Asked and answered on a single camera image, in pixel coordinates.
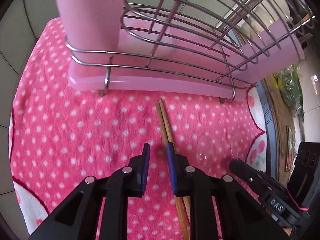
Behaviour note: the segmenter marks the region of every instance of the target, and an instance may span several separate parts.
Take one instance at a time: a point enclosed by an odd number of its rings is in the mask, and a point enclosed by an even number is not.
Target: silver bolt
[[[95,178],[93,176],[89,176],[89,177],[86,177],[85,180],[86,184],[91,184],[95,181]]]
[[[193,173],[195,170],[196,170],[196,168],[193,167],[193,166],[187,166],[186,167],[186,172]]]
[[[232,182],[233,181],[233,178],[230,176],[230,175],[224,175],[223,176],[223,180],[225,182]]]
[[[123,167],[122,168],[122,172],[123,173],[130,173],[132,171],[132,168],[129,166]]]

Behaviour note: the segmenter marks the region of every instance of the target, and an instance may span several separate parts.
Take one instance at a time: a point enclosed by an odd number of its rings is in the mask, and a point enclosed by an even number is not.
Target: wooden chopstick
[[[167,118],[167,113],[165,111],[164,103],[163,103],[161,98],[159,100],[159,104],[160,104],[160,108],[161,108],[161,113],[162,113],[162,117],[163,117],[163,121],[164,121],[165,130],[166,130],[167,137],[168,137],[168,142],[172,142],[173,145],[174,145],[173,137],[172,137],[172,133],[171,133],[170,125],[169,125],[169,121],[168,121],[168,118]],[[183,202],[184,202],[184,206],[186,208],[188,220],[189,220],[189,223],[190,223],[190,198],[189,197],[183,197]]]
[[[156,109],[157,109],[157,115],[158,115],[158,120],[159,120],[159,125],[160,125],[160,131],[161,131],[161,136],[162,136],[162,142],[164,144],[164,148],[167,148],[167,143],[168,141],[168,134],[165,128],[165,123],[168,123],[168,120],[166,119],[166,121],[164,120],[164,116],[163,116],[163,112],[161,111],[161,103],[157,102],[156,103]],[[182,236],[184,240],[189,240],[190,237],[188,235],[188,230],[187,230],[187,223],[185,221],[185,216],[183,214],[183,201],[181,197],[174,197],[174,201],[176,204],[176,209],[177,209],[177,213],[178,213],[178,218],[179,218],[179,222],[180,222],[180,227],[181,227],[181,231],[182,231]]]

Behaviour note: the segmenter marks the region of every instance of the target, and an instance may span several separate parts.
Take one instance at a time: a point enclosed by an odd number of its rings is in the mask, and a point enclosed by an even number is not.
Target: metal wire
[[[287,7],[283,4],[278,4],[276,0],[211,0],[212,3],[217,4],[215,7],[220,8],[220,11],[210,10],[209,8],[212,7],[210,4],[203,6],[201,1],[199,3],[195,3],[195,0],[159,0],[157,6],[135,3],[134,1],[136,0],[124,0],[124,12],[121,17],[121,25],[122,28],[130,35],[152,44],[151,50],[148,52],[148,56],[119,51],[80,50],[72,47],[66,40],[66,44],[72,53],[72,59],[77,63],[87,66],[107,67],[107,74],[105,78],[106,89],[110,82],[111,68],[124,67],[181,75],[188,78],[218,83],[230,87],[232,89],[231,99],[234,99],[236,96],[236,89],[245,89],[248,85],[253,85],[252,83],[233,77],[232,73],[235,70],[246,71],[248,63],[255,65],[259,63],[259,55],[264,54],[269,57],[270,54],[268,50],[270,48],[277,46],[281,49],[281,41],[289,37],[293,42],[292,35],[294,33],[303,36],[307,32],[306,29],[314,28],[315,24],[315,16],[303,0],[283,0]],[[269,22],[264,21],[258,15],[258,12],[256,12],[258,6],[265,11],[269,18]],[[126,25],[124,20],[125,18],[134,18],[140,21],[145,21],[145,23],[148,23],[148,27],[137,28],[136,26],[130,26],[129,24]],[[279,20],[287,30],[283,36],[278,38],[276,38],[269,29],[270,23],[277,20]],[[160,31],[159,28],[155,30],[155,24],[157,24],[158,27],[161,26]],[[174,35],[168,32],[168,28],[177,29],[179,31],[183,31],[183,33],[199,36],[206,42],[199,43],[195,40],[188,39],[186,38],[188,35]],[[261,30],[259,29],[265,31],[265,34],[269,37],[271,42],[268,42],[268,44],[265,43],[265,39],[260,36]],[[183,41],[183,44],[192,45],[192,48],[187,45],[181,46],[164,42],[164,37],[169,37],[175,41]],[[251,56],[245,55],[241,49],[241,46],[245,43],[247,43],[252,49]],[[298,54],[298,58],[300,59],[298,49],[294,42],[293,44],[295,46],[296,53]],[[159,46],[187,51],[194,55],[201,55],[212,60],[213,64],[214,62],[223,63],[226,67],[226,71],[216,71],[201,65],[191,64],[181,60],[173,60],[172,58],[156,57],[155,53]],[[94,64],[79,60],[75,56],[74,52],[129,55],[145,58],[148,63],[144,66],[113,64],[111,59],[108,64]],[[237,54],[243,60],[237,65],[230,63],[228,59],[231,53]],[[208,73],[217,74],[217,77],[208,78],[203,75],[191,75],[189,73],[175,71],[174,69],[155,69],[151,67],[152,65],[150,63],[152,60],[161,60],[163,62],[177,63],[201,69]],[[229,83],[222,82],[223,78],[227,78]]]

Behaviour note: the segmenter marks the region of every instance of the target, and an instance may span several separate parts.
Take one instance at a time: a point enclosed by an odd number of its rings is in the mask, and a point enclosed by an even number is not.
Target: plastic bag
[[[297,74],[297,66],[290,65],[274,74],[283,101],[292,109],[293,116],[300,115],[303,119],[302,90]]]

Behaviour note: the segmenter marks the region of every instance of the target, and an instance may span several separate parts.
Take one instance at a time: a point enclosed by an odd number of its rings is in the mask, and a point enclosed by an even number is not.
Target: pink fleece mat
[[[196,95],[110,91],[79,92],[67,84],[70,53],[60,19],[51,20],[27,63],[12,110],[11,169],[17,198],[31,234],[86,176],[110,176],[150,144],[147,190],[128,201],[128,239],[181,239],[155,103],[164,100],[176,150],[199,166],[196,146],[206,134],[214,159],[209,175],[229,173],[230,144],[239,138],[242,160],[265,132],[247,100]],[[265,152],[259,143],[254,156]]]

